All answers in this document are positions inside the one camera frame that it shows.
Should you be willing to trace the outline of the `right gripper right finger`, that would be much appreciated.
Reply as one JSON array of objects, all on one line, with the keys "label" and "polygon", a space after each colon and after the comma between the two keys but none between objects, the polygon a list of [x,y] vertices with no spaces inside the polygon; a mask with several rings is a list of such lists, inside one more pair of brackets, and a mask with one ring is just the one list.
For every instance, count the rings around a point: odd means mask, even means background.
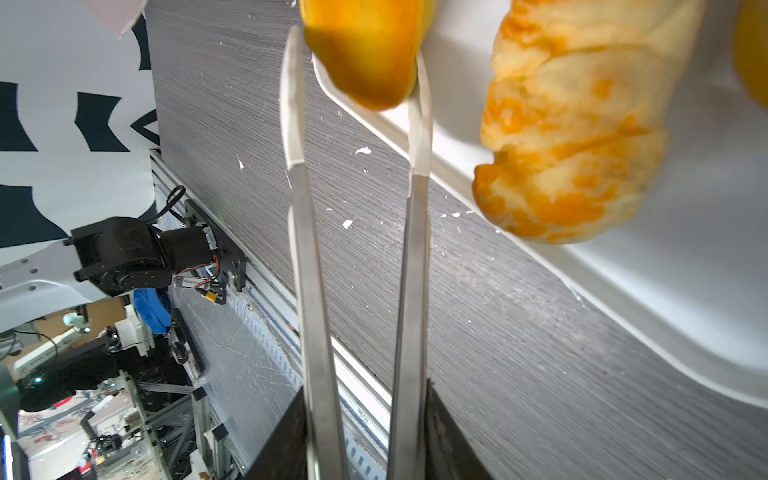
[{"label": "right gripper right finger", "polygon": [[408,100],[407,199],[389,432],[387,477],[425,477],[424,433],[431,226],[428,212],[433,104],[427,69],[417,56],[417,87]]}]

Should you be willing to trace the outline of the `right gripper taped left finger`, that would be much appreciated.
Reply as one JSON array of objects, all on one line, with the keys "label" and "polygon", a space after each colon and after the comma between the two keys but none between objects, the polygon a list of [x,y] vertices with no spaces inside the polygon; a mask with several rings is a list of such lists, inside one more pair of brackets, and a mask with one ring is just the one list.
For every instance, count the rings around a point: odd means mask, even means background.
[{"label": "right gripper taped left finger", "polygon": [[304,149],[305,75],[300,27],[289,29],[280,76],[280,121],[292,204],[288,215],[300,325],[311,479],[349,477],[327,320],[310,172]]}]

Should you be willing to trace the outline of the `long braided fake bread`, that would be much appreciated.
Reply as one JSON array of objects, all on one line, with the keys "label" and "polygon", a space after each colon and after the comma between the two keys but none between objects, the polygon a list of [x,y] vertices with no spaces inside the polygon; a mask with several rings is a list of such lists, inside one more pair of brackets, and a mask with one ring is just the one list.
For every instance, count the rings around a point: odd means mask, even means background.
[{"label": "long braided fake bread", "polygon": [[515,1],[496,35],[475,168],[485,218],[548,244],[592,239],[642,205],[702,1]]}]

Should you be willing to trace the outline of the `round yellow fake bun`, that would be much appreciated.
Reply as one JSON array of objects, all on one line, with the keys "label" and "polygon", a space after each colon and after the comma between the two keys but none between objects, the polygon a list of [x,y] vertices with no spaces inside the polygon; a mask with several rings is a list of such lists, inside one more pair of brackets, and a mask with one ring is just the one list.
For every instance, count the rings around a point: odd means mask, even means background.
[{"label": "round yellow fake bun", "polygon": [[373,111],[410,95],[435,1],[308,0],[299,7],[306,44],[338,90]]}]

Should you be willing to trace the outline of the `red white paper bag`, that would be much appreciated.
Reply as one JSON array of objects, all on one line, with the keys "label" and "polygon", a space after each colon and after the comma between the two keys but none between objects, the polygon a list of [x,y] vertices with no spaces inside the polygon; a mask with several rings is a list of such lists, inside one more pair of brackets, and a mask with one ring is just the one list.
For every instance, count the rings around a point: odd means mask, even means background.
[{"label": "red white paper bag", "polygon": [[124,36],[144,14],[147,0],[79,0],[102,24]]}]

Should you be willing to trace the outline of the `yellow fake bagel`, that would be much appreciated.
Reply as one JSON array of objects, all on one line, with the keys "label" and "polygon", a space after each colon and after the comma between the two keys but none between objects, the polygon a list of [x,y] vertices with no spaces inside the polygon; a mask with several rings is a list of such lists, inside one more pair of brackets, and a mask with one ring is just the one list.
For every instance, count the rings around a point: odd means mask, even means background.
[{"label": "yellow fake bagel", "polygon": [[733,36],[733,61],[752,99],[767,109],[767,2],[745,0]]}]

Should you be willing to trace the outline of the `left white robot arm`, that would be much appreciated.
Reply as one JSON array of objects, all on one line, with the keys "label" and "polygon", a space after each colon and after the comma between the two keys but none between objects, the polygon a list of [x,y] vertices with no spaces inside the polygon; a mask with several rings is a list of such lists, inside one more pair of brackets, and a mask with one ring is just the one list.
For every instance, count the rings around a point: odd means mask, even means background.
[{"label": "left white robot arm", "polygon": [[1,267],[1,330],[136,289],[168,287],[176,275],[213,264],[214,246],[201,226],[161,231],[111,217],[77,228]]}]

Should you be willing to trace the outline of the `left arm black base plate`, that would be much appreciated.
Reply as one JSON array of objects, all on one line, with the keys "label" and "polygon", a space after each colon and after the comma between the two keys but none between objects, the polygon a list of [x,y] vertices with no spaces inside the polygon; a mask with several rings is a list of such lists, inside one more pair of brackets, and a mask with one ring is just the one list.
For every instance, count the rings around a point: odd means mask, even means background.
[{"label": "left arm black base plate", "polygon": [[172,285],[191,289],[210,302],[224,305],[231,291],[241,293],[245,287],[248,258],[240,246],[193,199],[184,203],[185,222],[201,227],[212,250],[209,265],[189,268],[176,275]]}]

